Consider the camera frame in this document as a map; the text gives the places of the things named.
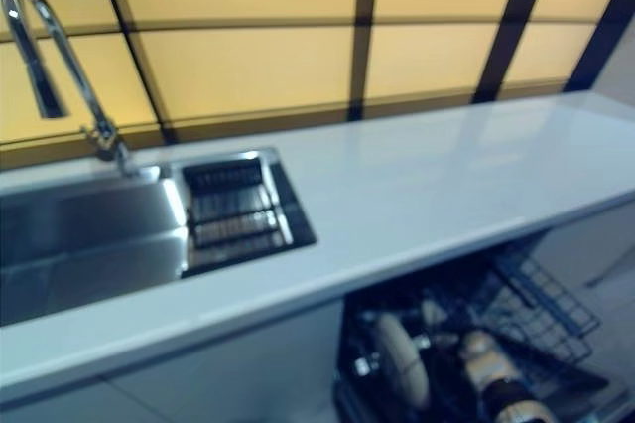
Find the right robot hand black glove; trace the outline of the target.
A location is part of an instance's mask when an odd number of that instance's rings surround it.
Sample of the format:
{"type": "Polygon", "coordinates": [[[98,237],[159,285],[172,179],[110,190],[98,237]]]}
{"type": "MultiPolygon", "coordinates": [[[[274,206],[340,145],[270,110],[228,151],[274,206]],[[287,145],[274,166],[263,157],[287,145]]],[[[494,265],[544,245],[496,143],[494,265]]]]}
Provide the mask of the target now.
{"type": "Polygon", "coordinates": [[[464,336],[473,330],[472,326],[459,324],[439,324],[429,329],[432,349],[437,353],[457,354],[464,336]]]}

